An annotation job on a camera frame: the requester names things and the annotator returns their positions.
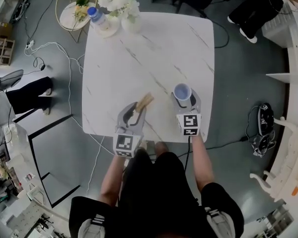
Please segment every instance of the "flower vase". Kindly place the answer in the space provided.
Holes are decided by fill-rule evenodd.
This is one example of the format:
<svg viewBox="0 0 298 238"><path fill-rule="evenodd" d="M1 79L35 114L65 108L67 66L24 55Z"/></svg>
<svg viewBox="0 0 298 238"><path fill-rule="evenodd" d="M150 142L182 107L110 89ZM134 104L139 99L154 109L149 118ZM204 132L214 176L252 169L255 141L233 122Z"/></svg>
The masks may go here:
<svg viewBox="0 0 298 238"><path fill-rule="evenodd" d="M141 18L140 16L135 17L135 22L132 23L127 18L122 18L121 25L126 32L129 33L139 33L141 29Z"/></svg>

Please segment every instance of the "white shoe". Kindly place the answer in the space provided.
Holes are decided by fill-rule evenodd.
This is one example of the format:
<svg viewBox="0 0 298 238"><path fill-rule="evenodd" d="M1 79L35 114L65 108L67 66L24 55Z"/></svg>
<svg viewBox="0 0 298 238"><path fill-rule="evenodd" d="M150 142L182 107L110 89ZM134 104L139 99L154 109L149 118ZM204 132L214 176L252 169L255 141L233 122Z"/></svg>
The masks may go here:
<svg viewBox="0 0 298 238"><path fill-rule="evenodd" d="M51 88L49 88L48 90L46 90L46 92L45 92L45 95L46 96L49 96L51 94L52 94L52 89Z"/></svg>
<svg viewBox="0 0 298 238"><path fill-rule="evenodd" d="M46 116L48 116L51 112L51 108L47 108L45 110L43 110L43 114L45 114Z"/></svg>
<svg viewBox="0 0 298 238"><path fill-rule="evenodd" d="M236 23L234 23L234 22L229 18L229 16L227 16L227 20L228 20L229 23L236 24Z"/></svg>
<svg viewBox="0 0 298 238"><path fill-rule="evenodd" d="M249 42L254 43L254 44L257 42L256 36L254 36L254 38L252 38L252 39L249 39L241 28L239 29L239 31L242 34L242 36L244 36L246 39L248 39Z"/></svg>

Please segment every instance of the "plastic water bottle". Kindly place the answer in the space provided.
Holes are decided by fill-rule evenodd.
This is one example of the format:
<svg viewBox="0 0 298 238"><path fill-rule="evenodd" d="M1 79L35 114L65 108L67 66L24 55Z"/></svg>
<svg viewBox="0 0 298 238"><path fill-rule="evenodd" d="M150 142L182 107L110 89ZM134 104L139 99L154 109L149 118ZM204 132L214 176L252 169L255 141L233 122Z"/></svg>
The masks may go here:
<svg viewBox="0 0 298 238"><path fill-rule="evenodd" d="M109 28L107 17L95 7L90 7L87 10L91 22L93 22L100 30L104 31Z"/></svg>

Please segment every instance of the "black pants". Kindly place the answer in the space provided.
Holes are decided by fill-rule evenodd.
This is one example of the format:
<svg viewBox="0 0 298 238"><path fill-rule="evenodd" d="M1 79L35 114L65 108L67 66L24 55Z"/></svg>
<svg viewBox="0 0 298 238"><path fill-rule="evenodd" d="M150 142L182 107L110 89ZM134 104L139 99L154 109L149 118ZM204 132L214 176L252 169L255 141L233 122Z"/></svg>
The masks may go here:
<svg viewBox="0 0 298 238"><path fill-rule="evenodd" d="M259 28L277 16L283 4L283 0L246 0L229 17L252 39Z"/></svg>
<svg viewBox="0 0 298 238"><path fill-rule="evenodd" d="M21 114L31 109L47 109L51 105L51 97L39 97L52 88L52 80L44 77L23 86L18 90L6 93L15 114Z"/></svg>
<svg viewBox="0 0 298 238"><path fill-rule="evenodd" d="M146 229L153 236L169 231L187 236L197 225L193 216L198 203L181 161L171 152L163 153L153 164L146 151L138 150L124 173L119 208L134 227L153 223L151 230Z"/></svg>

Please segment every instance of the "gray concrete floor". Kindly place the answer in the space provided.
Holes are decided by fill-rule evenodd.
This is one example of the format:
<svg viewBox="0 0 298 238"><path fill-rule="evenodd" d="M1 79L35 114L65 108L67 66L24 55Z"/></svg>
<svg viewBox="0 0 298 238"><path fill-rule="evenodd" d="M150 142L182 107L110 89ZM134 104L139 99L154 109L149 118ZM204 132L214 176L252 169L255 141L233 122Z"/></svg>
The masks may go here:
<svg viewBox="0 0 298 238"><path fill-rule="evenodd" d="M152 4L150 0L138 0L141 11L171 12L175 7L167 1ZM27 24L29 33L32 34L36 23L50 0L30 0L31 6L27 10ZM258 43L249 43L239 33L237 26L227 22L229 13L237 7L242 0L210 5L206 10L208 17L222 24L229 32L229 45L223 49L215 50L215 83L212 117L209 129L207 147L223 145L244 136L247 123L247 114L250 109L259 103L269 102L275 111L275 116L280 117L284 107L285 85L266 77L266 73L280 73L285 70L285 60L282 49L265 39L258 33ZM189 6L183 5L181 14L195 15L197 13ZM215 45L225 43L226 35L223 29L214 26ZM16 40L15 51L11 67L0 68L0 76L16 69L24 69L25 73L35 70L32 67L33 58L26 57L23 53L27 37L24 30L24 21L21 19L14 27ZM35 48L47 42L58 42L69 56L78 58L85 51L87 36L82 33L80 41L76 44L69 34L63 30L55 18L55 0L44 15L33 37ZM67 58L55 45L43 48L36 53L48 65L42 72L25 75L16 88L44 76L53 78L55 91L54 106L49 116L37 111L20 122L28 133L69 114L68 83L69 63ZM81 124L81 86L82 75L75 62L72 62L71 105L74 117ZM256 130L256 115L253 114L249 127L249 134ZM112 139L106 138L104 146L112 149ZM71 197L63 201L54 210L65 217L70 212L71 198L76 195L86 195L87 183L94 165L95 156L99 146L85 134L72 119L49 130L47 133L34 139L35 155L41 174L50 172L64 186L46 184L52 202L55 202L68 190L80 184L81 188ZM169 144L171 151L181 154L187 151L186 144ZM231 144L221 149L209 151L213 163L216 180L241 207L245 222L253 221L276 208L276 204L266 194L255 180L249 178L250 172L262 174L271 158L269 151L262 159L252 155L252 148L248 142ZM97 198L102 179L111 162L112 156L101 150L98 163L91 182L89 196ZM187 180L196 196L199 197L194 176L192 156L190 156Z"/></svg>

